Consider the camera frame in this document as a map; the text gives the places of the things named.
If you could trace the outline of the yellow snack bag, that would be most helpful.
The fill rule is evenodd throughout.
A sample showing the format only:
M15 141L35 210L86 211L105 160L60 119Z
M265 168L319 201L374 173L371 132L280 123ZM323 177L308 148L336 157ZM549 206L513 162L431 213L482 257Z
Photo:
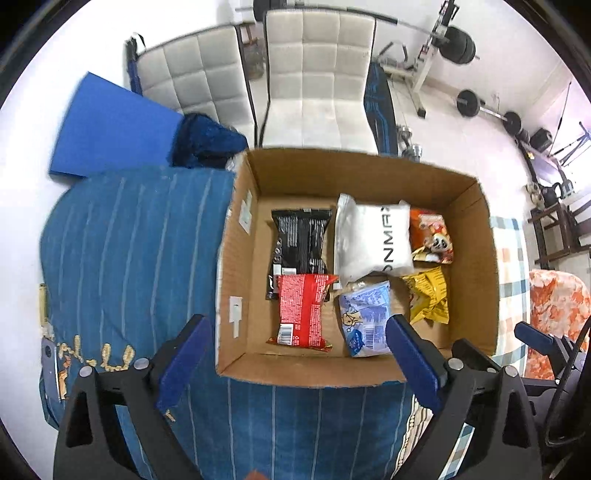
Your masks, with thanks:
M450 321L448 288L441 267L403 277L410 293L410 324L426 320L447 325Z

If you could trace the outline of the blue white tissue pack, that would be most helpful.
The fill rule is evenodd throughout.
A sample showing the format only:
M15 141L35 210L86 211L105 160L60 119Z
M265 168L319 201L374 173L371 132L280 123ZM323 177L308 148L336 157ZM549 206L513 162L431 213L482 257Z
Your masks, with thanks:
M390 282L342 293L338 302L342 334L349 354L353 358L388 354L386 326L392 316Z

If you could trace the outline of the red snack bag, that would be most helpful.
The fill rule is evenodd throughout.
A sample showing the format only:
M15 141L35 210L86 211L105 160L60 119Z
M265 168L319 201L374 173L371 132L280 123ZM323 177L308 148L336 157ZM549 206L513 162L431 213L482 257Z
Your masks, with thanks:
M332 274L290 274L277 278L280 326L267 343L331 351L332 344L322 336L322 304L329 287L337 280Z

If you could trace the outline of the black snack bag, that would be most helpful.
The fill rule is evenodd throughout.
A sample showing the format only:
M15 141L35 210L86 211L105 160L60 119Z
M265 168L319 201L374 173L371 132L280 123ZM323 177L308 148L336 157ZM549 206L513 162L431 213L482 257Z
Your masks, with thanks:
M328 273L322 258L322 246L332 219L332 210L273 210L271 217L277 236L266 277L268 300L279 297L281 275Z

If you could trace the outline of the orange white floral blanket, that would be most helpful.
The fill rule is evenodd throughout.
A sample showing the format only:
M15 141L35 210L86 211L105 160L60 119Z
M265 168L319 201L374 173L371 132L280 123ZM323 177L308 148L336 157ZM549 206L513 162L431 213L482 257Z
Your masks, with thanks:
M590 316L590 291L576 275L535 269L529 272L531 325L575 341Z

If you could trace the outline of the orange panda snack bag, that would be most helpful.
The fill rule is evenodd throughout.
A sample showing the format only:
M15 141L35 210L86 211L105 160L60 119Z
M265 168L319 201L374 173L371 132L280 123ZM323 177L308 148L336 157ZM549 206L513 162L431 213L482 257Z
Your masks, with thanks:
M454 260L453 242L439 213L411 208L410 244L415 262L451 264Z

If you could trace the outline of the white pillow pack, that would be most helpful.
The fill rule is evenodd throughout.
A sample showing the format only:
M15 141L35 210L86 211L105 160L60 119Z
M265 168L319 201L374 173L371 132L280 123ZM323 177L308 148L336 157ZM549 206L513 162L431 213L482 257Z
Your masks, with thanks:
M411 274L410 206L360 204L348 194L339 195L334 270L344 285L375 273Z

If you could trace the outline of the open cardboard box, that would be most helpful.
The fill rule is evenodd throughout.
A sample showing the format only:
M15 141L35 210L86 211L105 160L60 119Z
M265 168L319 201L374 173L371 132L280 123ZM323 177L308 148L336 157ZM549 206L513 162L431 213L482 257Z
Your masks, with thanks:
M280 325L270 282L276 261L273 212L329 210L322 260L335 284L320 311L329 351L301 348ZM409 310L405 277L439 267L449 316L413 327L442 353L467 339L487 354L497 346L500 295L489 206L473 177L430 164L359 152L256 149L242 154L219 248L215 369L221 376L290 387L365 387L403 379L390 353L352 356L356 314L339 297L356 283L391 283L392 309Z

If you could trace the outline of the dark wooden chair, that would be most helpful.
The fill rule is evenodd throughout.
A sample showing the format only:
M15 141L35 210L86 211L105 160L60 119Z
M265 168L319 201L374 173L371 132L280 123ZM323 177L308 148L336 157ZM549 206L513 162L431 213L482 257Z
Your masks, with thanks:
M589 254L590 244L583 244L581 240L590 235L590 218L578 220L581 215L589 212L589 200L574 210L564 202L557 202L544 209L532 209L528 222L533 226L537 242L538 258L535 264L541 269L551 270L554 262L570 255ZM555 251L549 251L546 238L554 230L559 232L559 247Z

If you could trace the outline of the chrome dumbbell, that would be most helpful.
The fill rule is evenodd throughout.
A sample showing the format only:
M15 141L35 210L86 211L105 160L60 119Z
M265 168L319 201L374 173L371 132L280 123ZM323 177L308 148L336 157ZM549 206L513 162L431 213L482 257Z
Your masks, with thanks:
M406 125L397 126L398 143L401 156L414 162L420 162L423 155L421 145L413 142L413 132Z

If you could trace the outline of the black treadmill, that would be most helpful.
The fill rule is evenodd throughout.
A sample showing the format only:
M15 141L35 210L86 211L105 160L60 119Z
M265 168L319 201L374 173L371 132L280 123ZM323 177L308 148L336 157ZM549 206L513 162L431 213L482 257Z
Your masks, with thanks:
M563 184L567 181L567 176L554 157L534 149L529 141L530 134L523 128L515 137L516 145L522 154L531 181L542 186L552 186L554 184Z

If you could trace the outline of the short barbell on floor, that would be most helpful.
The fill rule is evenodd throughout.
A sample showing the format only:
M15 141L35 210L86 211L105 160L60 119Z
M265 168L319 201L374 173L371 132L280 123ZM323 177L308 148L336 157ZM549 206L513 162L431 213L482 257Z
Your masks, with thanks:
M485 105L485 102L472 90L462 90L456 97L456 107L461 116L474 118L486 114L501 121L510 136L517 136L522 131L521 117L514 111L502 114Z

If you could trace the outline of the grey quilted cushion left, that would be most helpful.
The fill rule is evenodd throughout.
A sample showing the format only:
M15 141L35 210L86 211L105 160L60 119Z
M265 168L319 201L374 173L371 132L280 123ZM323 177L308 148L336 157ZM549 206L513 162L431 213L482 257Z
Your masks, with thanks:
M136 70L144 97L179 114L205 114L256 147L256 110L235 25L190 33L147 49L138 56Z

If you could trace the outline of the long barbell on rack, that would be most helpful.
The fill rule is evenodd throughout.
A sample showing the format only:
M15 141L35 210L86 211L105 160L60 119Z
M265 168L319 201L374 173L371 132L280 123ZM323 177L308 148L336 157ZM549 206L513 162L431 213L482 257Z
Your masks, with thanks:
M256 22L262 22L266 12L270 10L284 8L329 9L329 6L305 5L304 1L294 1L294 4L290 4L287 1L247 1L243 4L242 1L239 1L238 4L231 5L230 8L235 12L252 13ZM451 21L459 11L459 6L455 1L444 1L442 3L438 19L431 30L408 23L396 17L355 7L342 7L342 10L353 14L370 16L379 22L394 26L403 26L426 34L428 41L422 47L423 53L434 47L444 59L457 65L467 65L475 59L480 59L477 55L476 43L472 37L464 30L451 24Z

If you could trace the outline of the white quilted cushion right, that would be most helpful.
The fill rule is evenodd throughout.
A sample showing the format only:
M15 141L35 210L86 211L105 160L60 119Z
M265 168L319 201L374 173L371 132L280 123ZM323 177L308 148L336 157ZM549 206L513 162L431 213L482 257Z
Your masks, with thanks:
M363 98L377 21L346 10L267 11L264 148L321 148L376 155Z

